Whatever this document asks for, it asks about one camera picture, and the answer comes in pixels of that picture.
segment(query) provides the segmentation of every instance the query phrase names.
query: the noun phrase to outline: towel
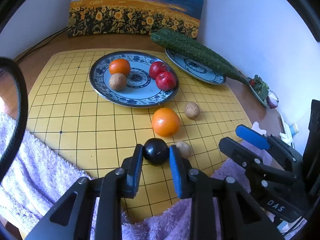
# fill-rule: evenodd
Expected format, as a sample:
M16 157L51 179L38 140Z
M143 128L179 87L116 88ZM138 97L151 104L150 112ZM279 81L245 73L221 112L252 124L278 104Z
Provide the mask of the towel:
M15 124L15 120L0 113L0 155L3 154L10 141ZM270 165L272 158L266 151L261 151L245 141L242 142L242 145L261 156L263 163ZM1 210L5 210L6 219L9 222L29 233L69 187L83 176L93 179L26 131L17 157L0 185ZM226 176L236 178L249 192L250 185L244 175L244 169L231 159L227 159L212 175L217 179L224 179ZM96 213L97 207L92 222L92 240L94 239ZM136 224L131 224L127 214L123 212L122 238L123 240L188 239L190 214L190 199L180 200L163 214L147 218ZM291 238L303 223L288 234L286 239Z

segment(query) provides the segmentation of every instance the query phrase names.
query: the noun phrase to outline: orange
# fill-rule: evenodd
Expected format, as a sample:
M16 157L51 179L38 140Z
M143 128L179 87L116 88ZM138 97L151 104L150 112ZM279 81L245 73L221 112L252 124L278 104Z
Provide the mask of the orange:
M180 119L172 109L164 107L154 113L151 124L157 135L167 137L179 131Z
M130 63L123 58L115 59L109 64L109 71L111 75L122 73L127 76L130 73Z

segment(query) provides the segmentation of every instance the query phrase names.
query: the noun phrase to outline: painting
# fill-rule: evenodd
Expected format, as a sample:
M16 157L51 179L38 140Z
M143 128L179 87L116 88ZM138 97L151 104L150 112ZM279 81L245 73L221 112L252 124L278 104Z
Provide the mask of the painting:
M145 34L170 28L198 35L204 0L72 0L68 36Z

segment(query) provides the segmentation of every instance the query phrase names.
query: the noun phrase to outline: wall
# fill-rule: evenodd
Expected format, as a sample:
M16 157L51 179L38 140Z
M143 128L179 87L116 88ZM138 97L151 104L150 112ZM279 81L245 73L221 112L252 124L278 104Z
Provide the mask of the wall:
M26 0L0 33L0 56L15 58L68 26L71 0Z
M258 74L279 97L291 125L310 109L320 75L320 46L286 0L205 0L198 41L245 75ZM308 121L300 121L303 153Z

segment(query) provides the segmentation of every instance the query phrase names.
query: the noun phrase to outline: black ball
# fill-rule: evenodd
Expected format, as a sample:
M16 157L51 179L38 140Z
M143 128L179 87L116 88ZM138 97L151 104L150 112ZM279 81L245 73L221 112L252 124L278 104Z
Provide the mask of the black ball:
M143 146L143 156L152 165L161 165L169 158L169 148L164 140L151 138Z

